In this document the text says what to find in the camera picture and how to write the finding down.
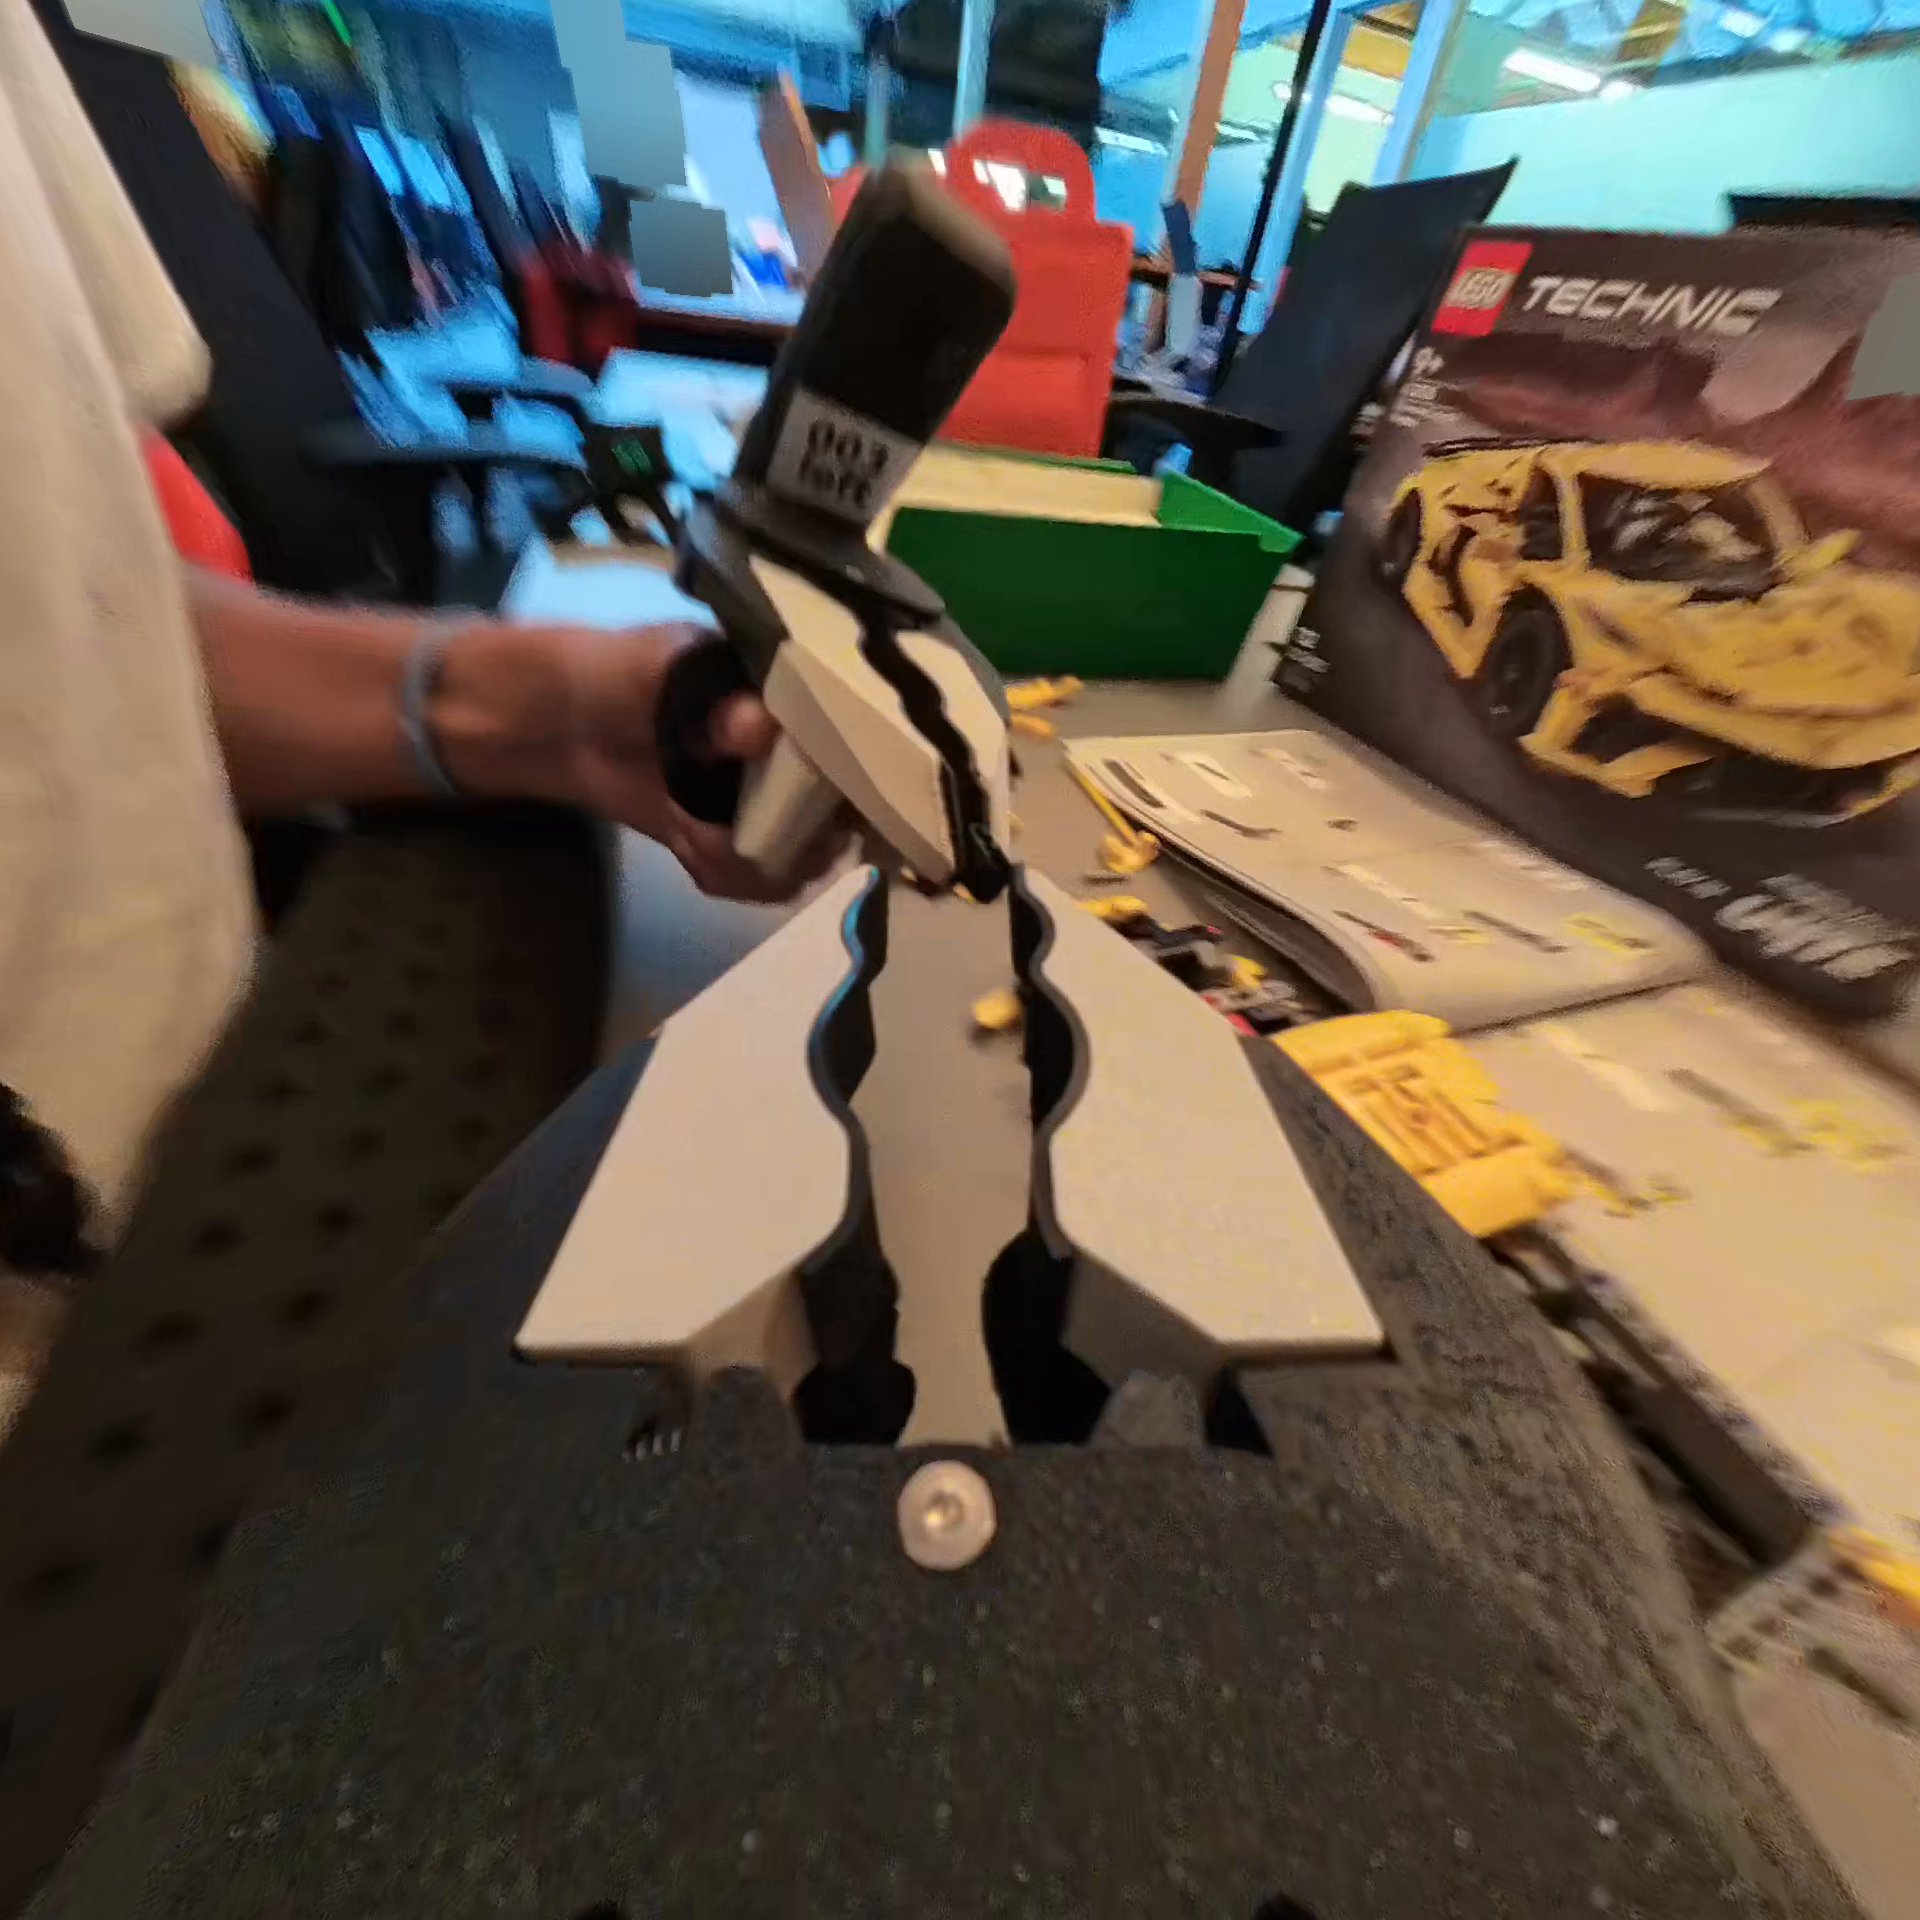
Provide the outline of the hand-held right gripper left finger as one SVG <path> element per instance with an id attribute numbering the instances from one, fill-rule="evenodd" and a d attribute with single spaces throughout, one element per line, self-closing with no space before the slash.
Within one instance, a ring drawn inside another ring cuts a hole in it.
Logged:
<path id="1" fill-rule="evenodd" d="M 858 1214 L 828 1015 L 865 993 L 847 872 L 655 1032 L 515 1336 L 534 1363 L 815 1366 L 802 1270 Z"/>

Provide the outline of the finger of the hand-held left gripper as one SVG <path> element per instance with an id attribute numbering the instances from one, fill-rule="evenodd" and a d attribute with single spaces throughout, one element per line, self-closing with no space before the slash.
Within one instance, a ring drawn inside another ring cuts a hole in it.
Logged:
<path id="1" fill-rule="evenodd" d="M 783 879 L 850 810 L 918 881 L 963 879 L 964 828 L 949 759 L 862 648 L 858 616 L 766 563 L 783 639 L 763 678 L 780 742 L 763 764 L 763 873 Z"/>
<path id="2" fill-rule="evenodd" d="M 949 888 L 969 902 L 998 902 L 1012 860 L 1012 750 L 1003 688 L 974 643 L 949 620 L 933 632 L 900 635 L 900 657 L 914 670 L 913 714 L 933 745 L 947 833 Z"/>

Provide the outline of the person's left forearm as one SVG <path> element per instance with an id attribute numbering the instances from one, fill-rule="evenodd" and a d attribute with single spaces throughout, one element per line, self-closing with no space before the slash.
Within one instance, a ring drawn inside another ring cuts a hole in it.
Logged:
<path id="1" fill-rule="evenodd" d="M 401 657 L 430 622 L 453 625 L 435 721 L 463 795 L 578 807 L 563 632 L 309 604 L 203 568 L 189 568 L 182 586 L 243 817 L 431 801 L 395 729 Z"/>

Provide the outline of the grey desk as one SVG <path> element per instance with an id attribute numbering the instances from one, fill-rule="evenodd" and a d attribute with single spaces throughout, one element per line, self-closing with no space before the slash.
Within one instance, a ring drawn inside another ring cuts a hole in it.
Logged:
<path id="1" fill-rule="evenodd" d="M 769 908 L 694 898 L 667 854 L 625 833 L 615 854 L 609 1041 L 677 1014 L 769 940 Z M 990 1380 L 990 1260 L 1023 1226 L 1027 1091 L 1011 1041 L 975 1041 L 963 996 L 1005 961 L 1005 929 L 967 906 L 900 898 L 881 979 L 881 1060 L 854 1114 L 868 1132 L 881 1243 L 903 1286 L 903 1367 L 916 1380 L 909 1444 L 1011 1448 Z M 1711 1664 L 1782 1791 L 1868 1915 L 1916 1915 L 1916 1626 L 1831 1547 L 1777 1576 L 1727 1576 L 1711 1523 L 1635 1443 L 1669 1551 L 1709 1622 Z"/>

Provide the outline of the person's left hand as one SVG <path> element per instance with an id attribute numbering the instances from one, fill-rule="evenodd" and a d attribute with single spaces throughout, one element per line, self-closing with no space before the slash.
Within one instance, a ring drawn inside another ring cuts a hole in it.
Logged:
<path id="1" fill-rule="evenodd" d="M 659 843 L 714 898 L 774 906 L 805 888 L 771 881 L 731 843 L 731 831 L 699 824 L 667 795 L 655 747 L 655 708 L 669 668 L 714 633 L 691 625 L 566 633 L 569 795 Z"/>

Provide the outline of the red storage bin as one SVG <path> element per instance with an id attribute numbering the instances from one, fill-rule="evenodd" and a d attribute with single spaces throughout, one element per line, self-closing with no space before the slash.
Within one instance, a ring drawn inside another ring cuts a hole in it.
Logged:
<path id="1" fill-rule="evenodd" d="M 1005 244 L 1015 311 L 942 440 L 1098 457 L 1132 286 L 1129 227 L 1099 219 L 1090 161 L 1067 134 L 1017 120 L 988 116 L 949 139 L 943 185 Z"/>

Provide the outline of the green storage bin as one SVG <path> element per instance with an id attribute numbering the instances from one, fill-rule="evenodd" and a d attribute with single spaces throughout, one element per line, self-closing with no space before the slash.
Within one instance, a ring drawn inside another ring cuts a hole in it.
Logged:
<path id="1" fill-rule="evenodd" d="M 870 543 L 1005 682 L 1221 682 L 1302 540 L 1183 474 L 937 444 Z"/>

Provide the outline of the yellow piece with long rod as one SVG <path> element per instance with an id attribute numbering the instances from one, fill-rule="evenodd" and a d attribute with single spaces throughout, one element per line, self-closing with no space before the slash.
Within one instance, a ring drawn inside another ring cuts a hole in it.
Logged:
<path id="1" fill-rule="evenodd" d="M 1066 772 L 1103 824 L 1098 847 L 1101 872 L 1126 879 L 1153 867 L 1161 856 L 1161 841 L 1145 828 L 1132 824 L 1076 759 L 1066 762 Z"/>

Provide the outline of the partly built yellow toy car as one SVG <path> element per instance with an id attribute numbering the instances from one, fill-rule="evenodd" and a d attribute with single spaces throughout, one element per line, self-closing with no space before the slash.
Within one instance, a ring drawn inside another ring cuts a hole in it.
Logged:
<path id="1" fill-rule="evenodd" d="M 1473 1034 L 1217 979 L 1542 1316 L 1721 1660 L 1916 1727 L 1916 1091 L 1706 979 Z"/>

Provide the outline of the pile of loose building pieces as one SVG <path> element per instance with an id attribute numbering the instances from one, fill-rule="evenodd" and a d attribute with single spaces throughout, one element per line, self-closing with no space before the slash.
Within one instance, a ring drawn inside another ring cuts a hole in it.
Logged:
<path id="1" fill-rule="evenodd" d="M 1055 738 L 1059 729 L 1055 729 L 1055 723 L 1053 723 L 1052 714 L 1055 708 L 1069 704 L 1071 699 L 1076 699 L 1076 695 L 1084 690 L 1084 686 L 1086 684 L 1081 679 L 1069 678 L 1069 675 L 1017 679 L 1017 682 L 1007 684 L 1005 702 L 1011 707 L 1011 721 L 1007 721 L 1011 736 L 1015 736 L 1015 738 L 1029 736 L 1029 738 L 1036 738 L 1036 742 Z M 1101 872 L 1101 864 L 1099 864 L 1090 883 L 1118 886 L 1121 881 L 1129 881 L 1129 879 L 1132 876 L 1126 876 L 1126 879 L 1111 876 L 1111 873 Z M 998 990 L 998 993 L 990 993 L 990 994 L 975 999 L 974 1007 L 972 1007 L 972 1019 L 974 1019 L 975 1032 L 982 1034 L 982 1036 L 1001 1036 L 1001 1034 L 1015 1032 L 1021 1023 L 1017 993 L 1015 990 Z"/>

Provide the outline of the black device with green lights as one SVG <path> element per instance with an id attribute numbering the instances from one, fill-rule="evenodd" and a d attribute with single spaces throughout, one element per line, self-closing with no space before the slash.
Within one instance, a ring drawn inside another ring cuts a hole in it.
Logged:
<path id="1" fill-rule="evenodd" d="M 662 529 L 674 521 L 665 488 L 674 481 L 665 457 L 659 424 L 588 422 L 582 427 L 582 460 L 593 488 L 593 506 L 603 524 L 627 537 L 628 507 L 653 516 Z"/>

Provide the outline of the open instruction booklet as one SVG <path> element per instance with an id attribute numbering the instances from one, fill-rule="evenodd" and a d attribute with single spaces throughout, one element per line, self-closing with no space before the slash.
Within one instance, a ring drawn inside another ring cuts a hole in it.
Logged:
<path id="1" fill-rule="evenodd" d="M 1349 1015 L 1476 1034 L 1702 979 L 1750 993 L 1653 908 L 1414 801 L 1323 736 L 1084 736 L 1063 755 L 1193 872 L 1212 916 Z"/>

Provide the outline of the blue wristband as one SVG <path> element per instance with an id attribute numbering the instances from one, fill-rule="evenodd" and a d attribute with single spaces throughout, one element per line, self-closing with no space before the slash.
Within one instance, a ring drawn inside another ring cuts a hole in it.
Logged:
<path id="1" fill-rule="evenodd" d="M 453 777 L 435 721 L 442 694 L 453 625 L 422 625 L 401 657 L 395 686 L 395 729 L 404 764 L 422 793 L 436 801 L 460 801 L 463 788 Z"/>

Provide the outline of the toy car box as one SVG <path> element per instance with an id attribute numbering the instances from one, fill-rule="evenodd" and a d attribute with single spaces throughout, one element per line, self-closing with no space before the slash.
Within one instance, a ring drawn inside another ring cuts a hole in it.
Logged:
<path id="1" fill-rule="evenodd" d="M 1916 232 L 1468 228 L 1275 684 L 1893 1049 Z"/>

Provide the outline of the white t-shirt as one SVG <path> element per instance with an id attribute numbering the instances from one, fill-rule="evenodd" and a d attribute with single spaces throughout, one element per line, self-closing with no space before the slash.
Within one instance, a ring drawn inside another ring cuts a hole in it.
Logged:
<path id="1" fill-rule="evenodd" d="M 3 1070 L 114 1238 L 255 906 L 143 463 L 207 355 L 30 4 L 3 7 Z"/>

